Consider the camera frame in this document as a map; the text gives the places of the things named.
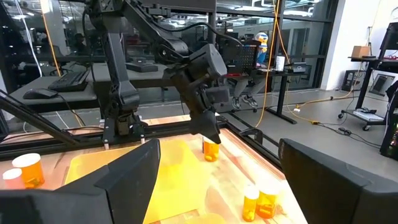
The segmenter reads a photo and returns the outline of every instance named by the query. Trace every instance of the yellow sheet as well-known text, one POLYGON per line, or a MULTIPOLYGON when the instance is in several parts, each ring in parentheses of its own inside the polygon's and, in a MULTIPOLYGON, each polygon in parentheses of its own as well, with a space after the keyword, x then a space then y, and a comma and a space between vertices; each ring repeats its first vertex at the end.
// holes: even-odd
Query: yellow sheet
MULTIPOLYGON (((65 180, 68 184, 99 169, 136 147, 76 156, 65 180)), ((144 223, 152 223, 202 207, 208 186, 198 159, 185 141, 160 141, 160 166, 144 223)))

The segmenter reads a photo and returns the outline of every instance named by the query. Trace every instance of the keyboard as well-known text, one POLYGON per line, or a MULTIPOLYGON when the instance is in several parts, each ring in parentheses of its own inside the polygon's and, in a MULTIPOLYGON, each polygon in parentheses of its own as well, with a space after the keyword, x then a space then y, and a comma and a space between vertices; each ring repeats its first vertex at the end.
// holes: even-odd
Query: keyboard
POLYGON ((59 80, 51 83, 49 89, 57 92, 83 91, 87 86, 86 77, 89 72, 89 70, 84 72, 68 72, 62 75, 59 80))

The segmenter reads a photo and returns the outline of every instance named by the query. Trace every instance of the gray floor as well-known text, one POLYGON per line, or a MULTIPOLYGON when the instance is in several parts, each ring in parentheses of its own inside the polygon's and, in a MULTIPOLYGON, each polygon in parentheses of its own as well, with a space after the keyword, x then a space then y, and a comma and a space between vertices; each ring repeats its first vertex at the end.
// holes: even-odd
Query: gray floor
MULTIPOLYGON (((336 99, 345 95, 346 92, 338 91, 295 91, 288 94, 287 103, 301 103, 304 101, 325 99, 329 98, 330 96, 334 96, 336 99)), ((261 105, 263 97, 259 95, 256 96, 256 98, 261 105)), ((354 108, 356 104, 356 99, 357 98, 354 98, 354 101, 352 102, 350 108, 354 108)), ((338 124, 344 121, 345 117, 343 119, 338 119, 337 115, 342 109, 346 109, 351 101, 352 98, 348 98, 343 100, 333 100, 309 104, 304 106, 301 109, 301 112, 297 115, 307 119, 315 119, 322 123, 338 124)), ((276 105, 277 98, 274 98, 274 101, 272 102, 272 97, 268 95, 266 104, 267 106, 276 105)), ((379 115, 383 115, 386 112, 387 102, 383 98, 373 98, 372 96, 372 98, 367 97, 365 99, 364 106, 371 109, 377 109, 377 113, 379 115)), ((224 105, 224 107, 218 107, 219 112, 229 111, 230 109, 231 107, 228 104, 224 105)), ((61 111, 59 113, 69 127, 78 126, 74 115, 72 115, 69 111, 61 111)), ((82 117, 87 125, 97 125, 99 123, 100 114, 98 113, 98 110, 79 110, 78 114, 82 117)), ((181 115, 183 114, 183 111, 179 102, 154 103, 140 106, 138 114, 142 115, 144 119, 151 119, 165 116, 181 115)), ((241 119, 245 120, 245 122, 255 126, 259 120, 261 111, 259 110, 257 113, 253 113, 251 110, 246 110, 238 111, 235 114, 238 115, 241 119)), ((292 117, 293 119, 296 119, 298 123, 296 125, 293 125, 280 118, 275 117, 270 113, 265 112, 263 120, 258 128, 276 141, 278 141, 280 138, 293 139, 301 144, 317 149, 321 152, 324 152, 325 154, 341 159, 342 161, 345 161, 349 164, 398 181, 398 161, 381 156, 379 154, 379 149, 368 146, 361 142, 357 142, 346 136, 338 135, 326 128, 314 126, 307 121, 295 118, 290 113, 285 114, 292 117)), ((58 127, 65 128, 65 125, 61 122, 61 120, 55 113, 47 113, 43 115, 51 122, 56 124, 58 127)), ((239 123, 230 115, 224 113, 223 116, 227 117, 239 128, 247 128, 245 125, 239 123)), ((23 132, 23 123, 14 123, 13 125, 15 131, 23 132)), ((345 123, 341 125, 341 127, 349 129, 353 133, 360 135, 370 142, 380 144, 383 139, 385 126, 373 126, 368 132, 365 132, 362 130, 363 125, 364 123, 362 121, 349 116, 347 117, 345 123)), ((26 124, 25 129, 28 132, 36 130, 29 124, 26 124)), ((264 146, 270 149, 273 153, 277 152, 277 148, 268 142, 265 142, 264 146)))

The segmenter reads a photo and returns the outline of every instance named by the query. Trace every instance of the computer mouse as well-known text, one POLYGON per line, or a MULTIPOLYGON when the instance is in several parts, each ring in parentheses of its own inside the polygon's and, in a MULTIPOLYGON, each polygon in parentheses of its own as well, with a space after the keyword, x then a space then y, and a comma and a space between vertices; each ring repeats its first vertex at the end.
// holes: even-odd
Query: computer mouse
POLYGON ((30 89, 24 94, 24 99, 33 100, 33 99, 51 99, 58 95, 57 91, 49 90, 46 88, 35 88, 30 89))

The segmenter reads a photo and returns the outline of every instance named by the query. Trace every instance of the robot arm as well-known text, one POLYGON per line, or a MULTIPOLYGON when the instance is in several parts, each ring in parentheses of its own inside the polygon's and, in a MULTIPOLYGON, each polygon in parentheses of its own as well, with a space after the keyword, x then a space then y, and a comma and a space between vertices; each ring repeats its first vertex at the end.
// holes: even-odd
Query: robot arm
POLYGON ((155 21, 154 16, 170 16, 169 9, 144 7, 137 0, 92 0, 86 3, 86 13, 101 34, 108 59, 112 87, 111 100, 104 112, 107 121, 113 123, 114 132, 120 136, 143 132, 142 123, 134 115, 139 105, 138 92, 128 79, 119 41, 121 17, 125 17, 151 43, 155 60, 169 66, 164 71, 164 78, 171 79, 190 110, 190 132, 220 143, 213 102, 205 91, 206 84, 226 74, 225 64, 215 46, 208 44, 191 53, 185 42, 155 21))

